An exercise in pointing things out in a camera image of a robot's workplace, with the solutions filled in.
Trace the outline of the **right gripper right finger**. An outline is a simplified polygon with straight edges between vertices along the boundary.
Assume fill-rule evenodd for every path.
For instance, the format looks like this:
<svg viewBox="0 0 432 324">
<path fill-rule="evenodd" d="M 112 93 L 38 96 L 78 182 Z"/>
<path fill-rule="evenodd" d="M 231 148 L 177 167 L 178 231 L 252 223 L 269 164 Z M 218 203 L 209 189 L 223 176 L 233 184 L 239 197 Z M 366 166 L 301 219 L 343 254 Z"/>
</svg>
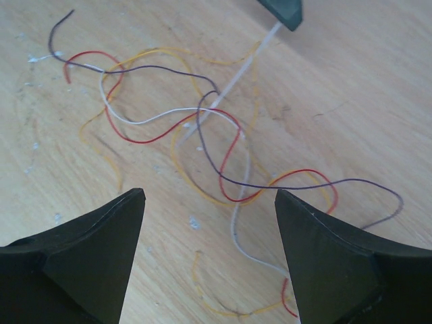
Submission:
<svg viewBox="0 0 432 324">
<path fill-rule="evenodd" d="M 302 323 L 430 323 L 431 251 L 279 190 L 275 211 Z"/>
</svg>

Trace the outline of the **white zip tie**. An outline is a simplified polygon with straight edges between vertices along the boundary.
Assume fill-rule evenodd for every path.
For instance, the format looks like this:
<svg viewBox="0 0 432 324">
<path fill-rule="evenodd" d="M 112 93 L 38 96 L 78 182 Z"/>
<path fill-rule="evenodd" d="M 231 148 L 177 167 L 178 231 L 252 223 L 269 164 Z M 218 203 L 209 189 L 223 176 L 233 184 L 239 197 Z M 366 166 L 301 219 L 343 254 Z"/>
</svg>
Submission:
<svg viewBox="0 0 432 324">
<path fill-rule="evenodd" d="M 276 22 L 272 29 L 267 33 L 267 35 L 264 37 L 264 39 L 260 42 L 258 47 L 249 55 L 249 57 L 246 59 L 246 61 L 243 63 L 242 67 L 237 71 L 237 73 L 234 75 L 234 77 L 229 81 L 227 86 L 221 91 L 221 94 L 218 95 L 218 97 L 212 102 L 210 108 L 214 109 L 219 106 L 219 104 L 222 102 L 222 100 L 229 94 L 229 92 L 233 89 L 233 87 L 236 85 L 236 83 L 239 81 L 239 79 L 243 76 L 243 74 L 247 71 L 247 69 L 252 64 L 254 58 L 256 55 L 258 55 L 268 44 L 268 42 L 275 36 L 277 31 L 283 26 L 281 22 Z M 198 128 L 200 125 L 210 116 L 211 112 L 206 111 L 200 120 L 196 121 L 196 124 L 191 127 L 190 130 L 187 131 L 187 133 L 182 137 L 182 139 L 176 144 L 178 148 L 180 148 L 195 131 L 198 131 Z"/>
</svg>

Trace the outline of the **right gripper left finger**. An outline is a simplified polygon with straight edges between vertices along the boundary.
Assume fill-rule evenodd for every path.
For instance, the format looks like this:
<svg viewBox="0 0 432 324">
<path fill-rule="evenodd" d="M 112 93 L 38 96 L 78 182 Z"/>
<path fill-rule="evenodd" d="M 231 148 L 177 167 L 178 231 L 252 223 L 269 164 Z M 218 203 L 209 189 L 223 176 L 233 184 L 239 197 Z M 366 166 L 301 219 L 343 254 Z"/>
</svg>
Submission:
<svg viewBox="0 0 432 324">
<path fill-rule="evenodd" d="M 119 323 L 145 200 L 133 188 L 1 247 L 1 322 Z"/>
</svg>

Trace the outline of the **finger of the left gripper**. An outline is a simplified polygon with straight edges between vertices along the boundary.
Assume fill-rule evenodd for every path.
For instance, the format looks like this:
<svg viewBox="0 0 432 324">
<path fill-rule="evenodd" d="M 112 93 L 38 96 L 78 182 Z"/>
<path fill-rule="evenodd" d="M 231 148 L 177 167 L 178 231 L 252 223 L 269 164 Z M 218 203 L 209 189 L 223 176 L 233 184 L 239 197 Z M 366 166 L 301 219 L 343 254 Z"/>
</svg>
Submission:
<svg viewBox="0 0 432 324">
<path fill-rule="evenodd" d="M 302 0 L 258 0 L 288 30 L 294 32 L 303 21 Z"/>
</svg>

